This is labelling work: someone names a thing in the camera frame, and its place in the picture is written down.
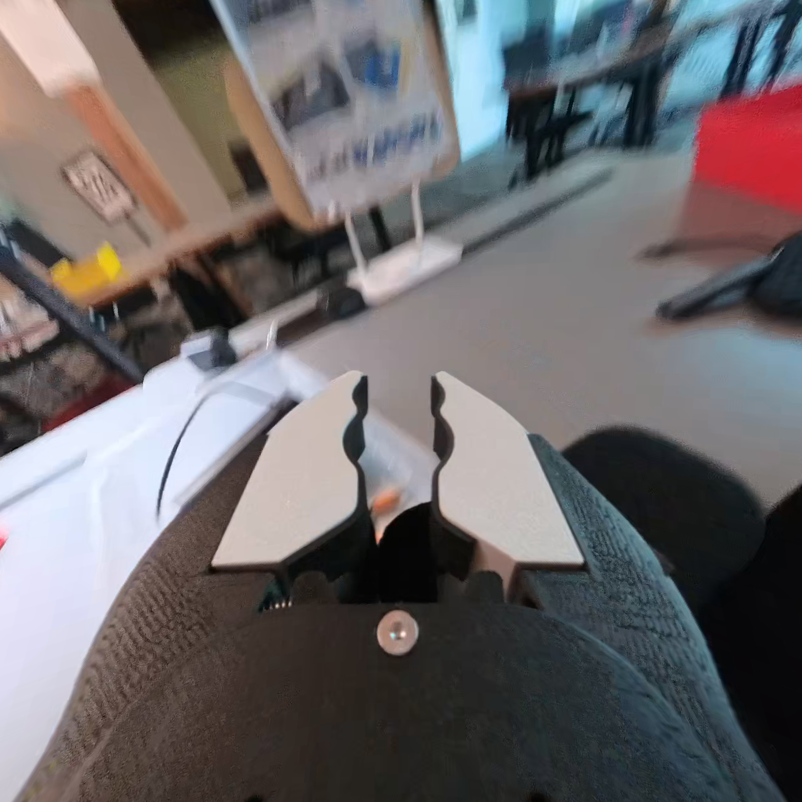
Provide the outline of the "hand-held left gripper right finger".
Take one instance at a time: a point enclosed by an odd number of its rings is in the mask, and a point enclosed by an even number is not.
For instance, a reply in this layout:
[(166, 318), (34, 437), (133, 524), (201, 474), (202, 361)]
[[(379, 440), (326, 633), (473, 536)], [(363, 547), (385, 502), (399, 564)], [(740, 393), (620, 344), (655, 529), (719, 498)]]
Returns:
[(466, 383), (431, 378), (431, 541), (439, 567), (465, 581), (495, 573), (515, 587), (522, 572), (586, 570), (576, 534), (529, 433)]

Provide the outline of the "black mesh cushion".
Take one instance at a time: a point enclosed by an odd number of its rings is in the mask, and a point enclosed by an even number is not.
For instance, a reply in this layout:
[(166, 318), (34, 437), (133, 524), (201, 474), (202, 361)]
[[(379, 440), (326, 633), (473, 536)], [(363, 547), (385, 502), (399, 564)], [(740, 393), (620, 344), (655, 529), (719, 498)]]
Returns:
[(562, 451), (640, 533), (698, 613), (756, 556), (764, 508), (734, 473), (654, 431), (596, 429)]

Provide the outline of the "office desk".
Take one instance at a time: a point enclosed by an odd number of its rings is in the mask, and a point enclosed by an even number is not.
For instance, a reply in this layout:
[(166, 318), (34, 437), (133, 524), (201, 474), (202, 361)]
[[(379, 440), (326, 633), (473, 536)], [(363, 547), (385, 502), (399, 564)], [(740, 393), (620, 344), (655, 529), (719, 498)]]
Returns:
[(509, 188), (531, 183), (566, 158), (566, 139), (593, 112), (577, 109), (580, 91), (596, 85), (630, 88), (622, 147), (650, 146), (655, 137), (660, 86), (684, 49), (679, 36), (647, 35), (604, 56), (564, 58), (535, 78), (505, 81), (508, 95), (506, 137), (523, 139), (523, 166)]

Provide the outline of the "wooden support post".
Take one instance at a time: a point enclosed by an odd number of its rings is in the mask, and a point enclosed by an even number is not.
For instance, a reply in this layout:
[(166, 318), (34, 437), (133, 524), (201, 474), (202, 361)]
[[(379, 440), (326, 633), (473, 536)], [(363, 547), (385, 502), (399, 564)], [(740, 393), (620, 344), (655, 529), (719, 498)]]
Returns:
[(188, 217), (172, 187), (105, 88), (69, 86), (63, 98), (162, 229), (171, 233), (186, 227)]

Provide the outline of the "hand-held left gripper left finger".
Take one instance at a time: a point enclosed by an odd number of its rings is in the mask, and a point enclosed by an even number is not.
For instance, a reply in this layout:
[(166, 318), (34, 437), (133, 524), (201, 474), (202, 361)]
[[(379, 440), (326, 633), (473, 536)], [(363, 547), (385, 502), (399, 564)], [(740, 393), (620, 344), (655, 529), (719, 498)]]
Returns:
[(360, 465), (368, 379), (350, 371), (273, 426), (211, 561), (215, 571), (345, 574), (370, 550)]

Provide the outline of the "clear plastic organizer box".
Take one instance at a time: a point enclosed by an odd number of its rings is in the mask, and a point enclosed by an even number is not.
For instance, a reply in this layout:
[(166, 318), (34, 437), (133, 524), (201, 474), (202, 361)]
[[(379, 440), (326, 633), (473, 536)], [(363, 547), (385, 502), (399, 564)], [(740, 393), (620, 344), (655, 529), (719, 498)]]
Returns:
[(192, 408), (82, 441), (5, 516), (2, 800), (462, 799), (483, 678), (460, 669), (489, 667), (507, 608), (438, 593), (434, 450), (370, 411), (363, 373), (370, 550), (215, 571), (271, 428), (336, 378), (306, 388), (284, 350), (167, 371)]

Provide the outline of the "printed instruction sheet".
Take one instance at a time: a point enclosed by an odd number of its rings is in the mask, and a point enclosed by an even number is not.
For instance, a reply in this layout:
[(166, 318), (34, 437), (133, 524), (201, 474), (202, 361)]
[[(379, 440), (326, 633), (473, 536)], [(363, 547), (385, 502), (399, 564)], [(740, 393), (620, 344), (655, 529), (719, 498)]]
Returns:
[(459, 136), (422, 2), (210, 3), (228, 105), (274, 203), (315, 230), (447, 175)]

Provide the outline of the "yellow plastic bin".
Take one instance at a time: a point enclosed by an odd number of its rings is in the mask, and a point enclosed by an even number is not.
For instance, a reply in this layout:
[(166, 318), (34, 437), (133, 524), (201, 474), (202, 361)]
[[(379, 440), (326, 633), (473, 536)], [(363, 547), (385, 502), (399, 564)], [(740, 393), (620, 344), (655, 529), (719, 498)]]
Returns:
[(80, 261), (62, 258), (49, 268), (53, 284), (67, 297), (77, 299), (111, 285), (124, 274), (115, 248), (105, 242), (94, 254)]

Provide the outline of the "black usb hub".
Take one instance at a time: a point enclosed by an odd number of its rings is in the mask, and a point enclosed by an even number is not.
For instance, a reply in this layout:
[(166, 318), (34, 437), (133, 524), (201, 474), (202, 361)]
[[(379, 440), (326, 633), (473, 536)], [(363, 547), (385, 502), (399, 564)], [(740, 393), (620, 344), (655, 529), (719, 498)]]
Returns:
[(778, 255), (777, 249), (717, 273), (705, 282), (660, 302), (655, 317), (663, 322), (685, 322), (744, 302), (771, 272)]

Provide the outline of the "red plastic bin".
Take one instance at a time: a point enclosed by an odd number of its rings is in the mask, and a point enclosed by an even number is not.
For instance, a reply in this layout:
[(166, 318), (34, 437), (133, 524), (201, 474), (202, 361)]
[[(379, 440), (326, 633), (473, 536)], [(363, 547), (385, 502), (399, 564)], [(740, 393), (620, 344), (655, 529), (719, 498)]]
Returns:
[(801, 84), (705, 107), (695, 148), (695, 183), (800, 215)]

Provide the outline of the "square marker sign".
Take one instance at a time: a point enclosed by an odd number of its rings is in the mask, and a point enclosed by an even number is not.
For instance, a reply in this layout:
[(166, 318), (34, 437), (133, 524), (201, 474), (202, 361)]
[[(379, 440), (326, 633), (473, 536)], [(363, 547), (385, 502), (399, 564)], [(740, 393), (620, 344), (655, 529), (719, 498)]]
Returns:
[(137, 211), (132, 190), (93, 149), (73, 156), (61, 167), (61, 174), (70, 189), (110, 226), (129, 219)]

